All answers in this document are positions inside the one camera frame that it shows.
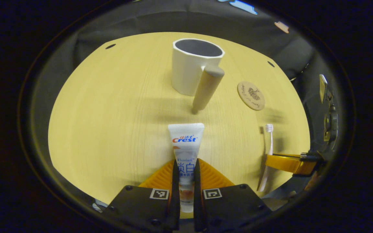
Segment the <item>toothbrush handle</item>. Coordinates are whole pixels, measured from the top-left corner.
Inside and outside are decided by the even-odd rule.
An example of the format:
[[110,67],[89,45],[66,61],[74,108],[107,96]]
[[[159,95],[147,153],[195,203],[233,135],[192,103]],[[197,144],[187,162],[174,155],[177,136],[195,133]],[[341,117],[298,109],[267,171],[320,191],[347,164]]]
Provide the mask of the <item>toothbrush handle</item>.
[[[268,154],[269,155],[273,154],[273,132],[270,133],[270,150],[269,150]],[[267,183],[267,178],[268,178],[268,166],[266,165],[265,171],[264,171],[263,176],[262,176],[262,181],[260,183],[260,188],[258,190],[259,192],[264,191],[264,188],[265,188],[266,183]]]
[[194,101],[192,102],[193,112],[203,110],[207,106],[218,84],[224,77],[224,71],[215,65],[207,65],[202,72],[201,80],[195,93]]
[[270,133],[270,150],[268,154],[273,155],[273,132]]
[[262,176],[262,182],[260,184],[260,188],[259,188],[259,192],[263,192],[264,191],[264,188],[266,186],[266,183],[267,183],[267,178],[268,178],[268,166],[265,167],[265,171],[263,173],[263,176]]

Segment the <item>wooden coaster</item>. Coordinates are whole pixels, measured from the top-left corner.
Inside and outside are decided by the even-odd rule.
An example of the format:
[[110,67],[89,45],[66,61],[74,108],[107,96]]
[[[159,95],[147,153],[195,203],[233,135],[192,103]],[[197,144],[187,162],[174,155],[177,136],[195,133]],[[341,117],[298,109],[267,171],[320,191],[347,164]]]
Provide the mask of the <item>wooden coaster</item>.
[[264,95],[254,84],[246,81],[240,82],[237,91],[243,102],[251,109],[259,111],[265,107]]

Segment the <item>white mug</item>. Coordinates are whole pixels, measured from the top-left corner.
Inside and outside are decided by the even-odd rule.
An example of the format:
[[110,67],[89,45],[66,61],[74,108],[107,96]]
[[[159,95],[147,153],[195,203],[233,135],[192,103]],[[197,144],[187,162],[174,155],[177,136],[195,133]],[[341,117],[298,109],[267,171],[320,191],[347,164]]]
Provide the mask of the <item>white mug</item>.
[[194,96],[205,66],[218,66],[225,52],[216,44],[194,38],[172,44],[172,87],[181,94]]

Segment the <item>wooden table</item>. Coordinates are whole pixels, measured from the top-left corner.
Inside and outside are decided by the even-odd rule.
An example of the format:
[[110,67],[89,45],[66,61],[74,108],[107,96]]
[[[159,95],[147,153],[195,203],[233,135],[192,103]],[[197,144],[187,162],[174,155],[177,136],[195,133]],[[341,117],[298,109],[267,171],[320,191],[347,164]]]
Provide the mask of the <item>wooden table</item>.
[[[225,76],[206,109],[191,113],[193,97],[171,86],[172,42],[198,38],[225,51]],[[261,111],[247,107],[237,85],[254,83],[264,94]],[[269,57],[224,39],[158,32],[110,41],[88,56],[60,91],[49,125],[54,167],[73,185],[110,203],[125,185],[139,185],[174,159],[168,124],[205,124],[198,158],[234,184],[256,191],[265,140],[260,127],[274,124],[274,152],[307,152],[310,136],[302,103]],[[263,196],[292,176],[271,169]]]

